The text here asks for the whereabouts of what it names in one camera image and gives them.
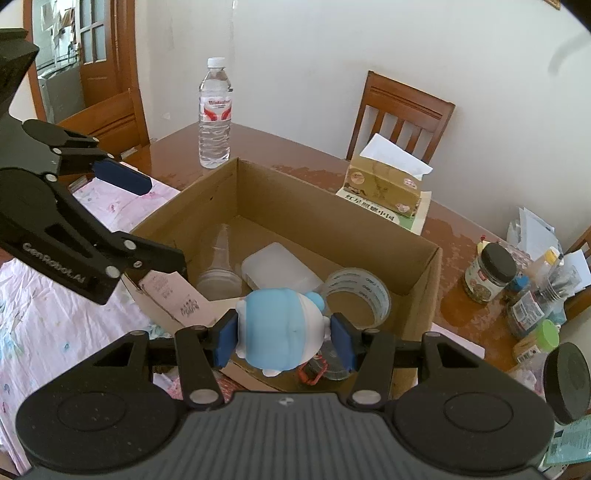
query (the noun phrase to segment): yellow bottle cap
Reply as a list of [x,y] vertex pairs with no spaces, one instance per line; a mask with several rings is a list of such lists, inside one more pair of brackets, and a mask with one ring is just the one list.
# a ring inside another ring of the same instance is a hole
[[560,252],[555,247],[550,247],[546,250],[544,254],[544,259],[548,262],[549,265],[554,265],[554,263],[558,260],[560,256]]

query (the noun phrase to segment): small bottle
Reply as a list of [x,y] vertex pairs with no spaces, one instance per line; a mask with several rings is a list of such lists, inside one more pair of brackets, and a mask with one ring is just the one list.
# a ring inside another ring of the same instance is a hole
[[550,247],[544,255],[534,261],[527,267],[523,274],[531,279],[531,281],[539,281],[550,272],[550,268],[560,256],[560,252],[555,247]]
[[513,358],[523,362],[538,353],[550,353],[560,343],[558,327],[550,320],[542,320],[536,328],[513,347]]
[[225,62],[224,57],[208,59],[209,71],[199,86],[199,161],[205,168],[219,167],[230,158],[232,85]]
[[516,338],[527,336],[552,312],[558,302],[574,294],[581,277],[572,265],[565,265],[561,256],[550,272],[530,283],[507,305],[508,326]]

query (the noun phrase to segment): wooden chair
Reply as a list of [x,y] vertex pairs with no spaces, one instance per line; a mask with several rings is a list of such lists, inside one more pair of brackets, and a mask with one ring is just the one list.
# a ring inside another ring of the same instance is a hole
[[361,122],[363,121],[367,106],[378,110],[378,116],[375,119],[374,126],[371,129],[371,134],[367,141],[374,134],[380,132],[386,113],[398,118],[392,135],[390,135],[390,141],[394,143],[398,141],[404,122],[413,124],[413,132],[405,148],[410,154],[413,154],[421,132],[423,130],[431,132],[433,136],[421,158],[425,163],[429,163],[431,160],[437,144],[441,140],[443,131],[456,107],[453,103],[445,102],[433,95],[383,77],[370,70],[365,82],[365,90],[361,97],[361,105],[359,105],[359,113],[357,114],[357,120],[353,129],[353,137],[351,138],[349,151],[347,152],[347,160],[349,161],[353,157]]
[[[575,243],[573,243],[572,247],[570,247],[566,253],[581,250],[581,248],[583,248],[585,245],[587,245],[587,250],[585,251],[584,255],[585,258],[589,258],[591,256],[591,227],[589,227],[587,231],[581,235],[581,237]],[[591,286],[580,291],[574,297],[570,297],[564,302],[564,312],[566,314],[566,318],[568,320],[575,318],[579,313],[586,310],[589,306],[591,306]]]
[[99,148],[115,157],[150,143],[142,99],[136,88],[92,105],[59,125],[98,138]]

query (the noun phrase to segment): paper document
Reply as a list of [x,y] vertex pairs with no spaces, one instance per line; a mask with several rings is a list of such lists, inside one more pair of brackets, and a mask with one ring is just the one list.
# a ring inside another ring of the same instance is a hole
[[559,252],[562,248],[553,233],[553,227],[543,221],[528,209],[519,209],[519,222],[521,224],[521,248],[528,253],[533,261],[544,255],[550,247],[555,247]]
[[581,282],[574,288],[575,293],[580,292],[591,285],[591,271],[589,271],[589,265],[587,264],[587,259],[582,250],[566,254],[564,256],[564,264],[566,266],[574,266],[579,277],[581,277]]

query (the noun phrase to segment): red clip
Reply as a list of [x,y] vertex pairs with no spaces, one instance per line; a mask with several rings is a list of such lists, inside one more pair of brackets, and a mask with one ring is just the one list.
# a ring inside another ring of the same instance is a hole
[[320,363],[322,364],[322,368],[320,369],[320,371],[316,375],[316,378],[313,378],[313,379],[309,378],[308,375],[306,374],[306,372],[304,371],[304,368],[306,367],[307,364],[302,364],[297,368],[297,374],[300,377],[300,381],[303,384],[316,385],[318,383],[318,380],[321,379],[322,375],[324,375],[324,373],[329,369],[328,362],[326,360],[324,360],[324,358],[322,358],[322,355],[320,353],[315,354],[314,360],[319,360]]

